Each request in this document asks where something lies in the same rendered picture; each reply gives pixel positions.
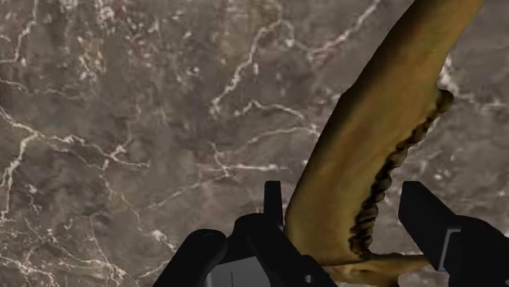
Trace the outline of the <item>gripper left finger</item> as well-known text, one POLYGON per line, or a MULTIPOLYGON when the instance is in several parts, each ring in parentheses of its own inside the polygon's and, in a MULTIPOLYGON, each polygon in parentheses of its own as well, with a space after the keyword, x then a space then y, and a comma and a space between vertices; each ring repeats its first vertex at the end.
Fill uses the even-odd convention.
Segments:
POLYGON ((261 213, 237 218, 230 236, 191 232, 153 287, 337 287, 282 228, 281 183, 267 181, 261 213))

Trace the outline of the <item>yellow-brown curved wooden tool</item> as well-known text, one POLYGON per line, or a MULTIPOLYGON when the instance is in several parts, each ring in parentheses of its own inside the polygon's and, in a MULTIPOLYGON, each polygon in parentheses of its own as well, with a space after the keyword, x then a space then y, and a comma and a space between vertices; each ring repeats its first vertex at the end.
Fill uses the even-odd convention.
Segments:
POLYGON ((400 287, 421 254, 370 250, 391 173, 454 101, 437 85, 483 0, 414 0, 339 97, 285 212, 284 232, 335 284, 400 287))

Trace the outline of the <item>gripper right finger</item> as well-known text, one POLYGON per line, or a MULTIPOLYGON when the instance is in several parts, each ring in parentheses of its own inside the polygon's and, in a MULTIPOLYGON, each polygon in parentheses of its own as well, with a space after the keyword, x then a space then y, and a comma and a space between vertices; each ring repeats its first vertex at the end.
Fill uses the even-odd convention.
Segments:
POLYGON ((509 287, 509 237, 491 224, 455 214, 419 181, 403 182, 398 219, 449 287, 509 287))

